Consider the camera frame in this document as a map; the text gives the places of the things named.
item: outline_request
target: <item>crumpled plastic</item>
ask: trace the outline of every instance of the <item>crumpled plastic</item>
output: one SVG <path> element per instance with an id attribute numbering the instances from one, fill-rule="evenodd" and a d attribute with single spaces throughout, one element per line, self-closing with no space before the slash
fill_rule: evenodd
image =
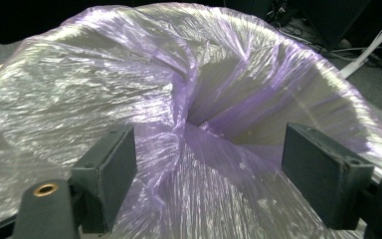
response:
<path id="1" fill-rule="evenodd" d="M 0 220 L 133 123 L 138 171 L 110 238 L 353 238 L 281 172 L 287 122 L 382 177 L 382 124 L 310 48 L 253 16 L 177 3 L 94 7 L 26 39 L 0 69 Z"/>

